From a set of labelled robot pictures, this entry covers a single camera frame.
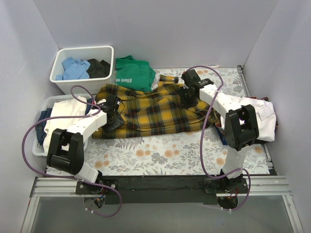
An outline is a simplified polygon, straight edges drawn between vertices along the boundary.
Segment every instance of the laundry basket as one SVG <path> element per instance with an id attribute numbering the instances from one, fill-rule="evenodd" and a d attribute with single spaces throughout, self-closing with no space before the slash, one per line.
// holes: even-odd
<path id="1" fill-rule="evenodd" d="M 86 99 L 90 98 L 89 94 L 75 94 L 75 95 L 84 97 Z M 54 103 L 65 101 L 65 100 L 71 100 L 71 99 L 73 99 L 72 95 L 51 96 L 45 100 L 44 104 L 41 107 L 41 110 L 44 111 L 47 108 L 53 108 Z M 88 141 L 88 139 L 84 143 L 84 150 L 86 150 L 86 148 L 87 148 L 87 141 Z M 34 139 L 34 143 L 33 143 L 33 154 L 36 156 L 47 156 L 48 155 L 47 152 L 44 152 L 43 146 L 41 146 L 38 143 L 36 134 L 35 134 L 35 139 Z"/>
<path id="2" fill-rule="evenodd" d="M 88 60 L 95 58 L 97 61 L 105 60 L 110 63 L 110 73 L 107 77 L 94 79 L 78 80 L 56 80 L 58 74 L 64 73 L 62 62 L 72 57 L 73 59 Z M 51 71 L 50 81 L 55 83 L 65 94 L 70 94 L 70 89 L 74 85 L 81 85 L 92 94 L 97 94 L 101 87 L 107 83 L 114 83 L 114 50 L 111 46 L 95 46 L 62 49 L 57 53 L 55 62 Z M 74 93 L 86 93 L 84 90 L 73 90 Z"/>

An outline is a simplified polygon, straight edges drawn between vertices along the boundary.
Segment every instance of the green t-shirt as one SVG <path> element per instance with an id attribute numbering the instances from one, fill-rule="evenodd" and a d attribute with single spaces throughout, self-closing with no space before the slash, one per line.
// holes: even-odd
<path id="1" fill-rule="evenodd" d="M 149 62 L 135 60 L 131 55 L 116 58 L 116 84 L 135 91 L 151 91 L 156 73 Z"/>

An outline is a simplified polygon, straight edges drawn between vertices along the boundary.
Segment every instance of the white enclosure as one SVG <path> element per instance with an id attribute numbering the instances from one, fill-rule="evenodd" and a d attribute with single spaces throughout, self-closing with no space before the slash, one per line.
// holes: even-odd
<path id="1" fill-rule="evenodd" d="M 57 52 L 104 45 L 157 68 L 244 65 L 250 94 L 274 103 L 279 128 L 268 147 L 311 232 L 310 12 L 306 0 L 1 0 L 1 232 L 19 232 L 24 220 L 36 174 L 21 141 L 42 102 L 62 95 L 49 80 Z M 26 153 L 44 169 L 34 136 Z"/>

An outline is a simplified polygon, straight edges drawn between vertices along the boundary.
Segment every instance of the floral mat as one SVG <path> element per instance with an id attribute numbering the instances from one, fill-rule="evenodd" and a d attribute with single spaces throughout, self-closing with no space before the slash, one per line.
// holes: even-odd
<path id="1" fill-rule="evenodd" d="M 152 89 L 157 87 L 159 75 L 181 77 L 185 69 L 155 69 Z M 224 79 L 225 94 L 245 95 L 236 68 L 217 68 Z M 197 69 L 202 79 L 209 78 L 220 85 L 220 80 L 211 70 Z M 149 137 L 123 139 L 89 138 L 85 161 L 107 176 L 135 175 L 203 175 L 200 163 L 199 132 L 174 133 Z M 204 163 L 210 174 L 219 174 L 227 155 L 214 126 L 205 130 Z M 244 162 L 250 174 L 269 174 L 266 154 L 261 145 L 252 145 Z M 65 172 L 47 168 L 48 174 L 65 175 Z"/>

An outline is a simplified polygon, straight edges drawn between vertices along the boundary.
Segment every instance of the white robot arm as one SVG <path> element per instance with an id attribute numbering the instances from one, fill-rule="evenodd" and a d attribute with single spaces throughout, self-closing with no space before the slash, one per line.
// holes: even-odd
<path id="1" fill-rule="evenodd" d="M 68 129 L 54 130 L 49 147 L 47 165 L 68 172 L 76 178 L 96 183 L 102 176 L 101 172 L 84 162 L 85 141 L 100 127 L 108 132 L 124 123 L 117 109 L 120 98 L 114 95 L 97 103 L 101 111 L 91 117 L 83 118 Z M 98 112 L 91 109 L 89 115 Z"/>
<path id="2" fill-rule="evenodd" d="M 211 80 L 201 80 L 194 69 L 185 72 L 182 79 L 185 81 L 180 89 L 184 107 L 195 106 L 197 98 L 212 103 L 217 87 Z M 222 92 L 218 93 L 213 108 L 225 119 L 225 139 L 229 148 L 221 174 L 226 174 L 242 168 L 249 146 L 259 136 L 256 112 L 252 105 L 241 106 Z M 238 177 L 242 177 L 241 170 L 227 176 L 229 180 Z"/>

